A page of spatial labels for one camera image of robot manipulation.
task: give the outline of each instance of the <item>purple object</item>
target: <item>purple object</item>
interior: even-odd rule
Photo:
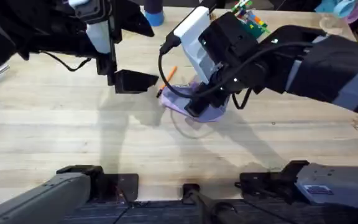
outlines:
[[[181,93],[190,94],[192,92],[192,89],[194,89],[195,85],[197,84],[173,87]],[[219,108],[214,108],[210,105],[200,117],[194,118],[185,110],[185,106],[190,102],[190,99],[179,97],[176,94],[172,93],[168,88],[164,88],[161,95],[161,103],[167,108],[186,115],[189,118],[200,123],[219,121],[222,118],[224,112],[226,111],[228,101],[229,98],[227,98],[226,103]]]
[[[353,11],[347,17],[345,17],[345,21],[348,24],[351,24],[352,22],[356,21],[357,19],[358,19],[358,2],[354,6]]]

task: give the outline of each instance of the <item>gray robot arm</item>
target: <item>gray robot arm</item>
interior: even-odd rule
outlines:
[[[44,184],[0,205],[0,223],[53,224],[88,201],[91,178],[82,173],[57,174]]]

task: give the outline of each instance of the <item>black bracket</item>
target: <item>black bracket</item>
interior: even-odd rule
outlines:
[[[76,165],[56,171],[56,174],[80,172],[91,177],[89,201],[134,202],[139,189],[138,174],[105,174],[101,166]]]
[[[299,192],[295,183],[297,175],[308,161],[291,161],[281,172],[241,173],[240,181],[234,185],[241,189],[242,197],[282,198],[288,204],[309,201]]]

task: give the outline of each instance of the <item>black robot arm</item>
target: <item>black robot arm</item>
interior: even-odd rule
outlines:
[[[243,109],[252,91],[259,94],[265,88],[358,113],[357,42],[320,29],[283,26],[258,44],[231,12],[213,21],[198,40],[219,69],[190,95],[170,88],[190,99],[185,110],[193,117],[209,106],[225,105],[230,96]],[[244,89],[247,94],[239,106],[236,94]]]
[[[98,74],[117,84],[118,93],[140,93],[157,77],[117,72],[114,44],[122,29],[154,36],[140,7],[128,0],[0,0],[0,66],[15,53],[24,60],[40,52],[95,58]],[[145,85],[134,84],[139,80]]]

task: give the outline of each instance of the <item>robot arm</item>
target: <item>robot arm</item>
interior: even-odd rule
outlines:
[[[122,29],[154,36],[140,7],[128,0],[0,0],[0,66],[15,53],[24,60],[45,52],[95,58],[98,74],[117,93],[147,91],[158,77],[117,72],[114,44]]]
[[[231,95],[242,109],[251,91],[269,88],[358,113],[358,43],[319,29],[283,26],[258,44],[233,13],[209,24],[208,12],[202,6],[195,9],[160,49],[162,80],[187,100],[176,105],[179,110],[199,118],[210,108],[225,106]],[[172,88],[162,73],[162,56],[179,44],[201,80],[190,94]],[[235,94],[244,89],[247,97],[239,106]]]

